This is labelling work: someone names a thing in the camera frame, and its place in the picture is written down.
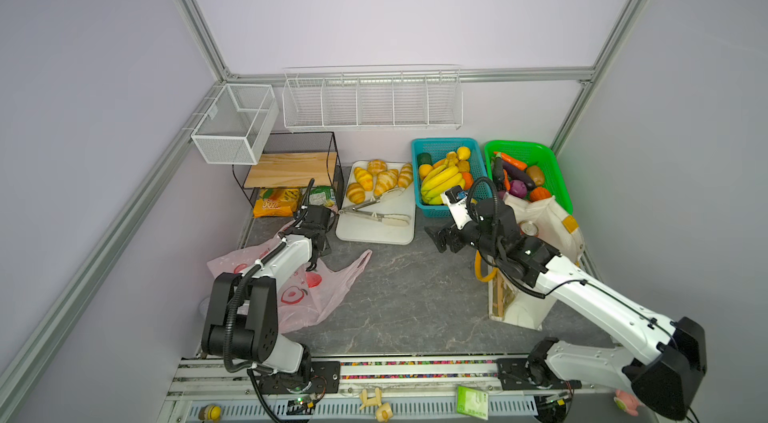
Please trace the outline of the red cola can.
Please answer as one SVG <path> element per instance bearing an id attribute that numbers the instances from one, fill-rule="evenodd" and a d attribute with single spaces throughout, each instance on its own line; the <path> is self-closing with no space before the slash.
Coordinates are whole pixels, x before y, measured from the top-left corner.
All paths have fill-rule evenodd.
<path id="1" fill-rule="evenodd" d="M 519 223 L 520 232 L 526 236 L 538 237 L 539 227 L 532 221 L 522 221 Z"/>

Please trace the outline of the yellow banana bunch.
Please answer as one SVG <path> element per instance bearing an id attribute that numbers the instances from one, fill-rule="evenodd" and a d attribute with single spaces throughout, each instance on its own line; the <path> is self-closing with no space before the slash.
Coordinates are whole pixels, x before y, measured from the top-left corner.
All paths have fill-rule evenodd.
<path id="1" fill-rule="evenodd" d="M 441 205 L 441 195 L 454 187 L 467 188 L 464 173 L 457 166 L 434 168 L 420 184 L 420 201 L 426 205 Z"/>

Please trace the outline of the pink plastic grocery bag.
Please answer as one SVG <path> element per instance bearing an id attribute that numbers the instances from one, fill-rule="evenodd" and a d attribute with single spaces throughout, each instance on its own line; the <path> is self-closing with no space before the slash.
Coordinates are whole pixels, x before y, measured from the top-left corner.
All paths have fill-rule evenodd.
<path id="1" fill-rule="evenodd" d="M 279 237 L 275 235 L 262 244 L 213 259 L 206 266 L 214 278 L 221 273 L 244 273 L 257 258 L 265 256 L 278 243 Z M 366 250 L 338 271 L 329 269 L 322 260 L 318 260 L 314 271 L 301 267 L 293 272 L 287 282 L 278 287 L 279 332 L 295 332 L 326 320 L 343 302 L 372 256 L 373 252 Z"/>

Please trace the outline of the white canvas tote bag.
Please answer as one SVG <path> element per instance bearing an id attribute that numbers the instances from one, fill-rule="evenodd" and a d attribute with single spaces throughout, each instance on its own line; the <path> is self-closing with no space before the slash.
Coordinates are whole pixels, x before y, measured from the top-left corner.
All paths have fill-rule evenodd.
<path id="1" fill-rule="evenodd" d="M 491 320 L 540 330 L 555 298 L 547 294 L 548 290 L 538 280 L 557 256 L 579 266 L 585 240 L 576 219 L 558 204 L 555 197 L 530 202 L 508 194 L 502 203 L 511 207 L 516 215 L 516 244 L 505 250 L 512 267 L 485 273 L 480 269 L 481 261 L 477 260 L 475 275 L 487 284 Z M 522 221 L 536 223 L 539 236 L 522 234 L 519 228 Z"/>

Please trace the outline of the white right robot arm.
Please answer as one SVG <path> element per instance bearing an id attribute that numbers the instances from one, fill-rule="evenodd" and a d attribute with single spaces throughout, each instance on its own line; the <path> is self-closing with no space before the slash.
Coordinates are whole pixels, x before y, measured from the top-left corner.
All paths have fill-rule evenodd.
<path id="1" fill-rule="evenodd" d="M 548 337 L 529 353 L 527 377 L 537 387 L 580 381 L 622 390 L 674 421 L 698 421 L 691 405 L 707 372 L 706 338 L 688 317 L 673 320 L 623 296 L 582 271 L 557 248 L 521 232 L 498 196 L 451 183 L 438 192 L 452 221 L 426 232 L 439 252 L 466 246 L 522 293 L 552 297 L 608 333 L 613 348 Z"/>

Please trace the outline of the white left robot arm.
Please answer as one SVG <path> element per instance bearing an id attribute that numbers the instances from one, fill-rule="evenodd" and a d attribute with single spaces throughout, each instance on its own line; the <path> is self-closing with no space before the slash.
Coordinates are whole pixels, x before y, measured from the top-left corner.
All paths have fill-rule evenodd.
<path id="1" fill-rule="evenodd" d="M 243 273 L 218 275 L 212 286 L 201 337 L 204 353 L 222 358 L 225 370 L 275 377 L 291 391 L 311 386 L 309 350 L 279 333 L 279 291 L 300 268 L 312 271 L 330 252 L 327 233 L 334 212 L 303 194 L 294 220 L 277 245 Z"/>

